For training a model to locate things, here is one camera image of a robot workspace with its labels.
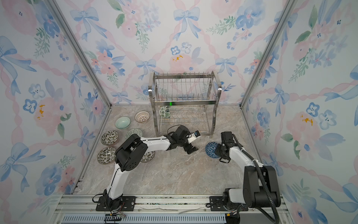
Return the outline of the blue triangle pattern bowl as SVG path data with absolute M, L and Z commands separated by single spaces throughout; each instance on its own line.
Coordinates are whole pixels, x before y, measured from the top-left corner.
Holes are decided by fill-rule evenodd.
M 218 143 L 216 142 L 209 142 L 206 146 L 205 146 L 205 152 L 206 154 L 213 158 L 213 159 L 218 159 L 219 156 L 215 153 L 216 148 L 218 146 Z

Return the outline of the green leaf pattern bowl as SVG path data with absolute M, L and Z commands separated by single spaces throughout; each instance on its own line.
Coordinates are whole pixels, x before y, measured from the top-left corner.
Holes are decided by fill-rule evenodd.
M 159 114 L 161 117 L 165 119 L 169 119 L 171 117 L 170 107 L 169 106 L 161 106 L 159 109 Z

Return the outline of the steel two-tier dish rack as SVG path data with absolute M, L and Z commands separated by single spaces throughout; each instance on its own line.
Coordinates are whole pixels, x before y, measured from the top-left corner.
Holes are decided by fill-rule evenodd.
M 212 137 L 223 88 L 215 71 L 203 73 L 157 73 L 149 76 L 148 94 L 157 136 L 176 125 Z M 171 117 L 160 116 L 161 106 L 169 106 Z

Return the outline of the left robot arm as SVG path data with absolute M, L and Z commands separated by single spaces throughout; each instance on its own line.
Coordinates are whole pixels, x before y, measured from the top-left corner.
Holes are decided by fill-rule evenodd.
M 118 210 L 123 204 L 122 196 L 125 182 L 140 163 L 144 154 L 156 151 L 169 151 L 177 147 L 184 148 L 187 154 L 198 150 L 192 142 L 198 139 L 199 131 L 190 132 L 186 126 L 176 125 L 174 132 L 153 138 L 139 137 L 132 134 L 115 152 L 115 169 L 109 186 L 100 197 L 100 203 L 105 209 Z

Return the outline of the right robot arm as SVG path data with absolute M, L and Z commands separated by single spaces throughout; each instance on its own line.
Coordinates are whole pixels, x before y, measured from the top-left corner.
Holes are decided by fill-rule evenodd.
M 232 224 L 240 223 L 240 213 L 249 208 L 261 212 L 271 223 L 279 224 L 277 208 L 281 206 L 281 194 L 275 168 L 250 155 L 232 132 L 222 132 L 221 140 L 215 154 L 220 157 L 220 162 L 234 161 L 241 167 L 243 184 L 242 188 L 225 189 L 221 199 L 211 201 L 207 206 L 226 210 L 226 220 Z

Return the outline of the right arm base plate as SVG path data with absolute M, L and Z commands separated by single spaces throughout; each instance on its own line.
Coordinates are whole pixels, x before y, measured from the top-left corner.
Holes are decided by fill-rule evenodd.
M 229 200 L 228 197 L 224 196 L 210 196 L 209 203 L 206 204 L 206 207 L 209 208 L 211 211 L 234 212 L 238 210 L 239 212 L 241 212 L 249 210 L 247 205 L 243 203 L 233 203 Z

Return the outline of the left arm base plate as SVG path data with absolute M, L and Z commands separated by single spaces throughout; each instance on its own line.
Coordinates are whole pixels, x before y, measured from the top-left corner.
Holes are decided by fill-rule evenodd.
M 120 212 L 120 211 L 134 211 L 136 197 L 135 196 L 122 196 L 115 200 L 105 199 L 101 196 L 97 202 L 96 211 L 106 212 Z

